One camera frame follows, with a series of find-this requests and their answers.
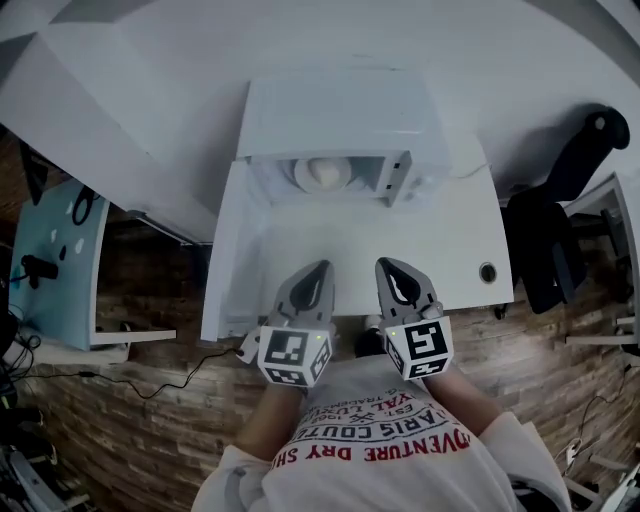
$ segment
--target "black object on desk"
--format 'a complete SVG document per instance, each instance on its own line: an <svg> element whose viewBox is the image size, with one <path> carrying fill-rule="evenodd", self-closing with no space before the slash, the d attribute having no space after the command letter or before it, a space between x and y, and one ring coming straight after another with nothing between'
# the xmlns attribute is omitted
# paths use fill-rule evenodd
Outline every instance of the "black object on desk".
<svg viewBox="0 0 640 512"><path fill-rule="evenodd" d="M25 273L23 277L29 278L29 284L34 290L38 288L41 277L45 279L57 279L58 277L58 265L55 263L49 263L31 254L23 256L21 263Z"/></svg>
<svg viewBox="0 0 640 512"><path fill-rule="evenodd" d="M547 181L514 195L502 209L513 286L522 279L534 313L570 302L587 275L578 238L558 202L577 199L611 150L626 148L629 138L622 114L603 105L585 118ZM506 304L497 307L496 318L506 310Z"/></svg>

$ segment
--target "person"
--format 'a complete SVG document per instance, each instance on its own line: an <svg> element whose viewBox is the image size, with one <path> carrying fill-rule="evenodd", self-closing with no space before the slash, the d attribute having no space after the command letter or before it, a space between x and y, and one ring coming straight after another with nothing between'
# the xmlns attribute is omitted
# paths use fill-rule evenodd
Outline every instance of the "person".
<svg viewBox="0 0 640 512"><path fill-rule="evenodd" d="M270 384L195 512L571 510L537 437L453 364L402 380L375 320L308 396Z"/></svg>

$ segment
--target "white table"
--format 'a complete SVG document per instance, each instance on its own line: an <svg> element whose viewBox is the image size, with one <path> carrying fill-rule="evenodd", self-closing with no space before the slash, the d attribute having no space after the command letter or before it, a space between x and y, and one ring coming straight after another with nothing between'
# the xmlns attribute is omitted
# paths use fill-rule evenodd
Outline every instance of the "white table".
<svg viewBox="0 0 640 512"><path fill-rule="evenodd" d="M607 200L612 197L620 208L629 244L634 287L633 302L637 313L640 311L640 260L637 248L637 243L640 241L640 174L614 173L601 185L565 206L565 212L569 217L585 211L599 213L600 206L606 206ZM640 333L640 317L636 314L633 335L601 336L599 341L600 344L607 341L612 344L633 343L638 340L637 333ZM595 337L580 338L583 338L583 343L588 342L589 339L593 339L594 343L598 341Z"/></svg>
<svg viewBox="0 0 640 512"><path fill-rule="evenodd" d="M380 257L403 260L427 274L445 309L512 302L509 251L486 157L472 134L449 135L451 177L414 211L379 201L287 204L271 209L266 227L255 227L263 216L258 211L248 219L251 202L243 203L248 196L238 175L246 171L230 175L209 268L202 339L249 332L273 308L282 282L320 259L335 267L335 316L380 313L374 270ZM239 237L249 228L260 236ZM491 284L480 278L486 262L497 272Z"/></svg>

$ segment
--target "chair backrest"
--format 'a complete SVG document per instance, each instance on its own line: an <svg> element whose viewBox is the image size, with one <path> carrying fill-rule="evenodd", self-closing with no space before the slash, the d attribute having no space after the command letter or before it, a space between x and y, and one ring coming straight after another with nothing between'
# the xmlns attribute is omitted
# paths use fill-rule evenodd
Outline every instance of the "chair backrest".
<svg viewBox="0 0 640 512"><path fill-rule="evenodd" d="M545 182L547 203L577 199L612 149L629 145L629 125L613 108L589 114L580 130L563 148Z"/></svg>

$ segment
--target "wooden floor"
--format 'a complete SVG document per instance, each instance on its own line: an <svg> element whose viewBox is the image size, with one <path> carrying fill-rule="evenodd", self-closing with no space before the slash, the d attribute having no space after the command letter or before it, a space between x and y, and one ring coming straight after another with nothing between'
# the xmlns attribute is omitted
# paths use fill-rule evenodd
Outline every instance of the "wooden floor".
<svg viewBox="0 0 640 512"><path fill-rule="evenodd" d="M1 218L17 216L14 210L4 217L0 212ZM178 338L138 344L130 362L100 371L133 380L143 393L166 382L181 384L202 357L237 341L213 348L200 342L203 289L196 283L203 276L193 270L193 254L141 225L123 222L122 215L112 220L101 261L98 315L145 327L175 327ZM535 316L518 290L517 302L502 321L491 309L449 312L458 365L522 422L533 421L554 456L578 435L587 401L595 393L614 397L623 376L618 349L564 345L567 332L610 330L614 312L621 309L607 289L612 275L603 253L595 244L585 249L590 275L569 307ZM349 342L359 320L339 324L338 357L350 357ZM640 370L632 369L626 375L622 396L613 405L597 401L589 410L584 441L592 449L578 458L571 472L577 481L615 485L609 473L588 462L592 452L619 460L632 457L640 440L638 374ZM45 434L105 511L189 510L263 385L256 369L231 354L206 361L186 389L166 389L150 401L141 400L127 385L98 379L19 383L23 403L45 411Z"/></svg>

